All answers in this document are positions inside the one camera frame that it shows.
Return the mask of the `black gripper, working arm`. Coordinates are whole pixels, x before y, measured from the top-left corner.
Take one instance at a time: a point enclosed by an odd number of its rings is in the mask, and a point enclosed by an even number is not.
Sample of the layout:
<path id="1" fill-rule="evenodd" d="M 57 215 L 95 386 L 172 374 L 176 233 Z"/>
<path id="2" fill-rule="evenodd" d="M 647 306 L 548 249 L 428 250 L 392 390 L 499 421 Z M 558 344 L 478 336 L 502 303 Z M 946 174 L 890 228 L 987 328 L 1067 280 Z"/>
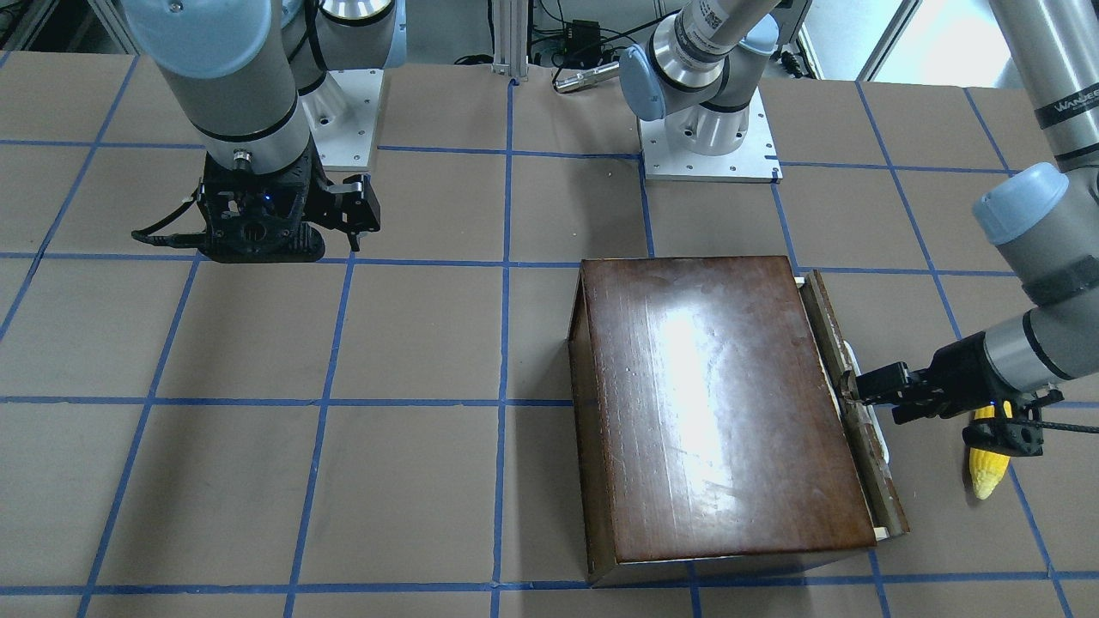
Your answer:
<path id="1" fill-rule="evenodd" d="M 863 404 L 893 404 L 895 424 L 919 419 L 950 419 L 985 407 L 993 418 L 973 420 L 962 430 L 966 446 L 1009 455 L 1043 454 L 1041 408 L 1064 399 L 1050 386 L 1047 395 L 1017 391 L 993 371 L 986 356 L 985 336 L 974 334 L 941 347 L 926 369 L 912 369 L 906 361 L 857 375 L 854 399 Z"/>

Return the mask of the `black gripper, screen arm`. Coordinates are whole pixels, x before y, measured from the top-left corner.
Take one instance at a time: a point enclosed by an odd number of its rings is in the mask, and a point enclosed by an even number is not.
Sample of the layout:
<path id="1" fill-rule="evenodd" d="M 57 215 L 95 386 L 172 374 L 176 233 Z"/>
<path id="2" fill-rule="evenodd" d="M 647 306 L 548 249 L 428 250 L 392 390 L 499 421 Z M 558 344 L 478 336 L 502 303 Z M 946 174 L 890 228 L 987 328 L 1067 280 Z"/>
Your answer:
<path id="1" fill-rule="evenodd" d="M 333 228 L 357 251 L 357 235 L 377 233 L 381 208 L 365 173 L 342 183 L 341 201 L 314 143 L 298 161 L 275 173 L 243 173 L 203 162 L 199 206 L 206 230 L 197 247 L 224 264 L 312 263 L 325 256 L 319 227 Z"/>

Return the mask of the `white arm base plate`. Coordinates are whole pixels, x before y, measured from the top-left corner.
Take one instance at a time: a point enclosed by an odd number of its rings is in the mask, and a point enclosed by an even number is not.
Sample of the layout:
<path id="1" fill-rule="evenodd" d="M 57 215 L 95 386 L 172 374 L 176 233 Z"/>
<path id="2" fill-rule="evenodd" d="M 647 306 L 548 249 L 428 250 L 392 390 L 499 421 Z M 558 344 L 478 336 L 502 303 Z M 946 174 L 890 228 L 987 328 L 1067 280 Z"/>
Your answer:
<path id="1" fill-rule="evenodd" d="M 319 158 L 330 172 L 370 172 L 385 78 L 380 68 L 333 71 L 299 98 Z"/>
<path id="2" fill-rule="evenodd" d="M 777 183 L 780 158 L 761 90 L 735 112 L 693 106 L 637 121 L 645 175 L 656 181 Z"/>

